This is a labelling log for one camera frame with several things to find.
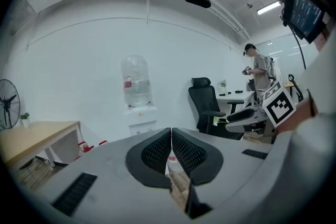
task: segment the gray t-shirt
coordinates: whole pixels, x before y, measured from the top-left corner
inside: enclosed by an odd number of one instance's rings
[[[262,69],[267,71],[266,66],[266,59],[265,56],[262,54],[257,54],[254,57],[254,68],[253,69]],[[267,77],[267,73],[265,74],[254,74],[254,85],[256,87],[256,90],[263,90],[270,86],[271,81]]]

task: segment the water bottle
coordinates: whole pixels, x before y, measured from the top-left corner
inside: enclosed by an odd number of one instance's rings
[[[169,157],[167,159],[167,166],[169,173],[176,172],[180,173],[183,172],[183,168],[179,163],[179,160],[177,160],[175,153],[173,151],[170,152]]]
[[[138,108],[152,103],[148,65],[142,56],[131,55],[123,59],[121,73],[128,107]]]

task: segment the potted plant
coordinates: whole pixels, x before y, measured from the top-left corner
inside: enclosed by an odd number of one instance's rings
[[[219,94],[226,94],[226,85],[227,85],[227,82],[225,79],[223,79],[222,81],[218,83]]]
[[[29,128],[30,126],[30,120],[29,120],[29,113],[25,113],[24,115],[20,116],[22,123],[25,128]]]

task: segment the ceiling light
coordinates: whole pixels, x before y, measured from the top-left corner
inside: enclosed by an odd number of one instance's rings
[[[263,14],[263,13],[265,13],[265,12],[267,12],[267,11],[273,9],[273,8],[276,8],[278,6],[280,6],[280,3],[279,3],[279,1],[276,1],[276,2],[274,2],[274,3],[272,3],[268,6],[265,6],[261,9],[257,10],[257,13],[258,13],[258,15],[260,15],[260,14]]]
[[[271,54],[268,54],[268,55],[277,54],[278,52],[282,52],[282,50],[276,51],[276,52],[272,52]]]
[[[306,46],[307,44],[301,45],[301,47]],[[299,46],[294,47],[293,49],[299,48]]]

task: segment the black vent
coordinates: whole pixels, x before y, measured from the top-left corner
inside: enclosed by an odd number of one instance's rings
[[[82,173],[54,202],[53,206],[63,214],[71,216],[96,179],[95,175]]]
[[[190,177],[190,173],[206,160],[206,151],[191,143],[178,133],[173,135],[173,150],[183,170]]]
[[[166,133],[160,139],[148,145],[141,153],[145,165],[165,174],[167,158],[171,152],[171,133]]]
[[[253,150],[244,150],[242,153],[258,159],[266,159],[268,155],[268,153]]]

